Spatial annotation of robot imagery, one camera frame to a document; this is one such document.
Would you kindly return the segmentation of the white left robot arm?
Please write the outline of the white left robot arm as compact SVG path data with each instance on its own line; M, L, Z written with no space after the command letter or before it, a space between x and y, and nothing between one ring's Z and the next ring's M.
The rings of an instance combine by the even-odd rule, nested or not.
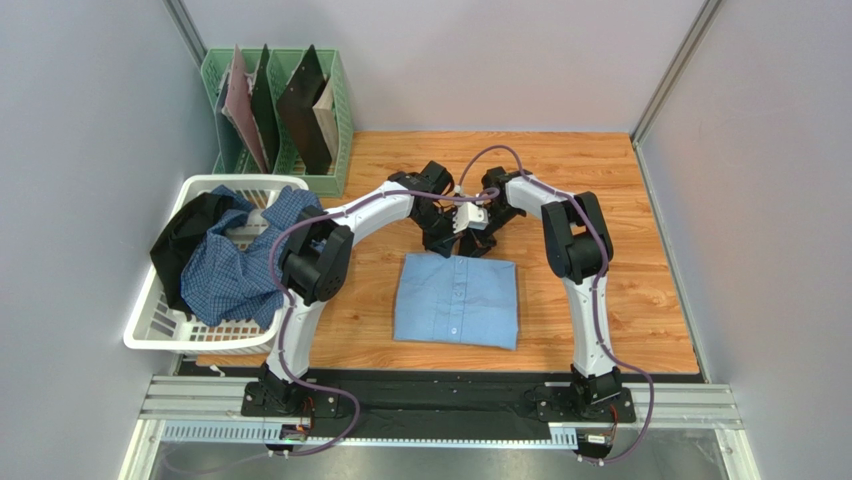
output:
M353 248L396 221L411 218L426 247L441 254L455 244L450 214L437 206L454 185L449 171L431 161L419 173L397 172L372 192L339 207L306 207L287 230L282 253L274 258L284 288L285 313L276 345L258 379L246 386L246 417L309 416L316 397L334 401L343 392L310 383L310 350L326 304L346 281Z

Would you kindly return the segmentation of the light blue long sleeve shirt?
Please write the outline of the light blue long sleeve shirt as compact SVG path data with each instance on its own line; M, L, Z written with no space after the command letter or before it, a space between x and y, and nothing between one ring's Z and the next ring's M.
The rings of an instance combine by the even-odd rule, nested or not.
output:
M407 254L394 305L393 339L516 350L516 272L516 264L505 260Z

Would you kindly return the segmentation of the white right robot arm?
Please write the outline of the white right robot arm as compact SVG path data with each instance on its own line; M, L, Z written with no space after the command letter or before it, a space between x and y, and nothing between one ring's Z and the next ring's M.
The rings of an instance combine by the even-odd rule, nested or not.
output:
M610 414L622 379L611 349L605 299L614 249L597 195L568 193L525 169L508 172L502 167L488 170L482 186L499 195L484 203L487 224L470 226L458 253L483 256L496 246L496 231L517 216L533 215L542 222L546 258L565 287L574 337L567 404L583 419Z

